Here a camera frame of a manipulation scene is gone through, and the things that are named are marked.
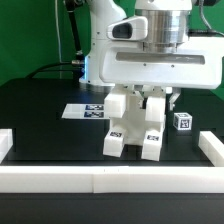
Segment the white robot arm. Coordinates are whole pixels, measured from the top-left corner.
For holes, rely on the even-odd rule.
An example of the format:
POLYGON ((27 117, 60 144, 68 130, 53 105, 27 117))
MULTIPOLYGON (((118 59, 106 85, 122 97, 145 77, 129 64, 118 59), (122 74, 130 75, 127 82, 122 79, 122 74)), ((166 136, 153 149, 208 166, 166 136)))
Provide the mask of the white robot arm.
POLYGON ((87 60, 91 83, 113 84, 105 111, 120 117, 137 86, 215 89, 222 79, 224 34, 206 24, 189 28, 192 7, 219 0, 136 0, 126 15, 114 0, 84 0, 90 7, 93 47, 87 60))

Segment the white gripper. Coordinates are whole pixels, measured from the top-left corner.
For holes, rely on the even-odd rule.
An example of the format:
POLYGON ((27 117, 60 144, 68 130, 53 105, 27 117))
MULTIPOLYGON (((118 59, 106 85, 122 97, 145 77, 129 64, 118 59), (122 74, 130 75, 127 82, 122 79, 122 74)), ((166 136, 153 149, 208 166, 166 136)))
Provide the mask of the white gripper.
POLYGON ((100 57, 99 76, 106 83, 135 85, 141 109, 146 108, 143 86, 172 89, 169 110, 180 88, 215 89, 222 81, 224 38, 191 37, 172 54, 148 53, 140 42, 109 41, 100 57))

